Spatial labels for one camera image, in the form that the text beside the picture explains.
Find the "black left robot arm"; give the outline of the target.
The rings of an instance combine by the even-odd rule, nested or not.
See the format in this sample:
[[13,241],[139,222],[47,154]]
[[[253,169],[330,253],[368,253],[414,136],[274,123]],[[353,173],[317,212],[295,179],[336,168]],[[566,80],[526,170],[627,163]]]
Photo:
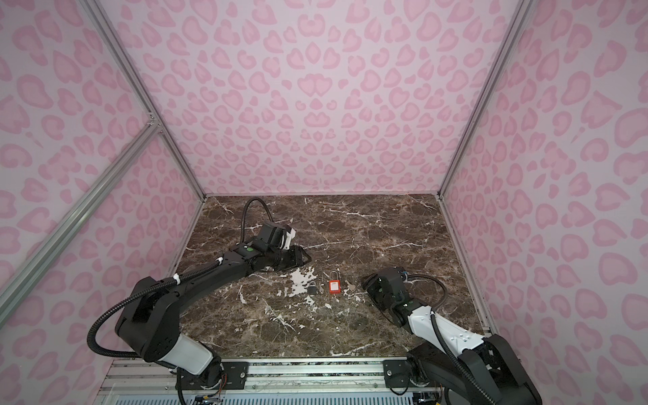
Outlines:
[[257,236],[234,245],[212,263],[160,281],[138,282],[116,323],[116,335],[137,358],[179,368],[201,384],[221,380],[221,357],[181,332],[181,315],[217,289],[267,268],[275,272],[301,268],[312,261],[292,240],[295,230],[266,222]]

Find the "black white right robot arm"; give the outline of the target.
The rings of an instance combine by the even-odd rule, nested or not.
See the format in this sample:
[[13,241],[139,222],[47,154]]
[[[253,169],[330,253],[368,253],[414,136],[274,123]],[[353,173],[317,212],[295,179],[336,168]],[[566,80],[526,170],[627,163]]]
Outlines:
[[441,289],[435,304],[410,295],[406,283],[427,278],[392,267],[373,273],[362,283],[381,315],[423,339],[423,344],[408,351],[406,359],[384,361],[386,387],[403,396],[417,387],[438,386],[442,398],[454,393],[469,404],[542,403],[538,388],[506,339],[470,332],[439,314],[448,290],[438,278],[428,278]]

